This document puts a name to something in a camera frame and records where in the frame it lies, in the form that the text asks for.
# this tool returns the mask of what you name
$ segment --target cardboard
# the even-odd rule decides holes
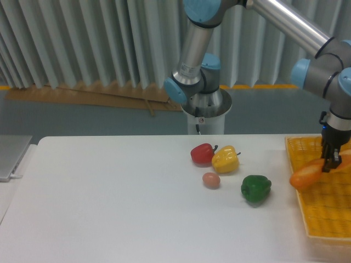
[[[66,84],[59,85],[59,88],[160,102],[167,102],[169,99],[165,89],[160,89],[156,83],[151,83],[146,89],[142,89],[140,83],[134,88],[131,81],[128,81],[124,87],[120,87],[117,81],[113,81],[107,87],[104,87],[101,81],[96,81],[89,86],[86,86],[83,81],[79,81],[73,88],[70,88]]]
[[[150,110],[151,114],[153,110],[182,110],[179,104],[176,104],[175,102],[172,102],[170,100],[167,100],[165,102],[149,101],[145,99],[128,98],[125,96],[116,96],[94,92],[83,92],[79,90],[72,90],[66,88],[52,89],[51,87],[43,87],[41,89],[38,89],[35,85],[27,89],[11,89],[7,92],[5,99],[63,104],[84,104],[110,107],[140,108]]]

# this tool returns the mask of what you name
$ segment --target green bell pepper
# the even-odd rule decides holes
[[[263,175],[249,175],[244,178],[241,193],[251,203],[263,201],[270,192],[272,182]]]

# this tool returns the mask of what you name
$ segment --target robotic arm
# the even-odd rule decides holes
[[[339,42],[283,1],[184,0],[191,23],[179,63],[165,80],[168,95],[194,117],[212,118],[230,110],[229,94],[219,89],[220,61],[205,52],[213,29],[234,5],[255,10],[315,57],[296,63],[291,80],[331,103],[330,111],[320,117],[321,158],[325,159],[324,171],[335,169],[342,162],[341,146],[351,138],[351,41]]]

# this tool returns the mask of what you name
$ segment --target gray floor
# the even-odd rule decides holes
[[[329,103],[297,89],[230,90],[226,134],[320,133]],[[182,112],[5,100],[0,90],[0,134],[45,136],[186,134]]]

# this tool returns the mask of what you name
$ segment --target blue joint cap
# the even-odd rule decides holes
[[[291,71],[291,83],[298,86],[300,89],[303,89],[303,86],[305,84],[310,62],[311,61],[309,59],[300,59],[298,62],[296,62]]]
[[[202,23],[211,20],[218,12],[221,0],[183,0],[189,19]]]
[[[167,78],[163,86],[165,87],[165,90],[168,94],[168,96],[174,100],[177,103],[185,103],[186,102],[186,96],[182,89],[177,85],[176,82],[174,82],[173,79]]]
[[[348,43],[349,45],[351,45],[351,40],[343,40],[342,42]]]
[[[351,96],[351,67],[345,68],[339,74],[339,86],[349,96]]]
[[[203,58],[201,67],[205,70],[220,70],[220,60],[219,57],[206,53]]]

